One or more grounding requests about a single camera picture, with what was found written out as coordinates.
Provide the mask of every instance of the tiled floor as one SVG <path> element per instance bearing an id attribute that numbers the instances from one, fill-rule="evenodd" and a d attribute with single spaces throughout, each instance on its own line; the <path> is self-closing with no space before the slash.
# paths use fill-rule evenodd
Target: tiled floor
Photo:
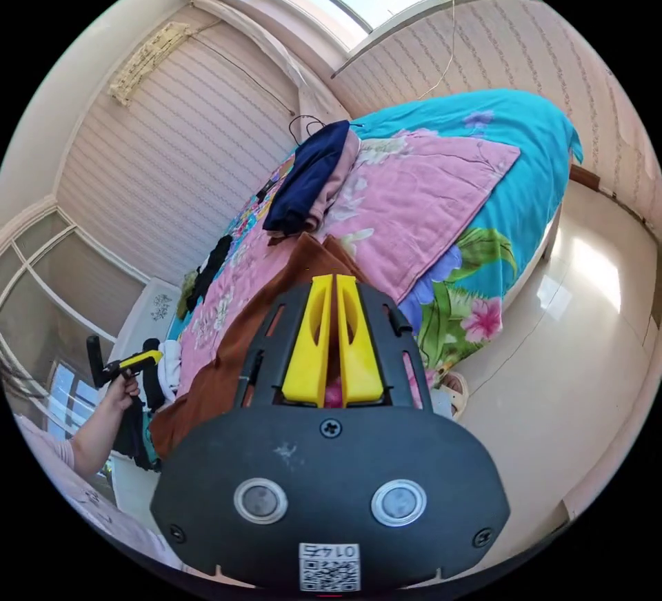
<path id="1" fill-rule="evenodd" d="M 627 416 L 657 337 L 656 259 L 640 224 L 571 182 L 552 259 L 506 312 L 500 337 L 457 366 L 471 392 L 461 423 L 492 454 L 512 509 L 474 571 L 564 521 L 563 496 Z"/>

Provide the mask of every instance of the qr code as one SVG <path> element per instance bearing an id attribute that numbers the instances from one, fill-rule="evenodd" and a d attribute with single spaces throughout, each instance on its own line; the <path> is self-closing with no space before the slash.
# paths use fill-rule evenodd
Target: qr code
<path id="1" fill-rule="evenodd" d="M 299 560 L 301 590 L 355 592 L 361 589 L 359 563 L 351 560 Z"/>

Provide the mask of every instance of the yellow plastic part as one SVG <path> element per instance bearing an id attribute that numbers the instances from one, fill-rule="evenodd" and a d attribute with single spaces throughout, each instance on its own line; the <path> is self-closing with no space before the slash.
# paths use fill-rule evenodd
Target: yellow plastic part
<path id="1" fill-rule="evenodd" d="M 351 403 L 379 401 L 384 390 L 357 281 L 354 277 L 338 275 L 337 287 L 343 408 Z M 348 326 L 353 333 L 351 342 Z"/>
<path id="2" fill-rule="evenodd" d="M 154 360 L 155 364 L 158 364 L 161 361 L 162 357 L 163 357 L 163 353 L 161 351 L 146 351 L 144 353 L 138 353 L 138 355 L 134 355 L 133 357 L 127 357 L 127 359 L 123 359 L 119 363 L 119 368 L 127 368 L 129 366 L 133 366 L 134 364 L 138 364 L 139 362 L 144 362 L 146 359 L 150 359 L 150 358 Z"/>
<path id="3" fill-rule="evenodd" d="M 283 383 L 283 396 L 287 401 L 312 403 L 318 408 L 324 406 L 332 290 L 333 275 L 313 277 L 303 321 Z"/>

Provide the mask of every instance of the pink quilt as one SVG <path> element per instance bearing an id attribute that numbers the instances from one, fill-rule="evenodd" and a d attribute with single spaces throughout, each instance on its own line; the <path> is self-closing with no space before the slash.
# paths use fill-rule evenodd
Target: pink quilt
<path id="1" fill-rule="evenodd" d="M 519 154 L 514 146 L 429 130 L 364 139 L 315 235 L 339 239 L 372 284 L 398 304 L 471 222 Z M 260 221 L 267 208 L 257 212 L 257 224 L 182 334 L 178 395 L 188 392 L 227 327 L 290 255 L 291 239 L 267 247 Z M 329 402 L 337 401 L 338 389 L 329 388 Z"/>

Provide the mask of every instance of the label sticker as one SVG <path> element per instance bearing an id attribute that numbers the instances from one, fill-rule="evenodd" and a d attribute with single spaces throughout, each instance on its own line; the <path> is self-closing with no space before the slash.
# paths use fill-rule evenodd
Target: label sticker
<path id="1" fill-rule="evenodd" d="M 303 592 L 359 591 L 359 545 L 299 544 L 299 588 Z"/>

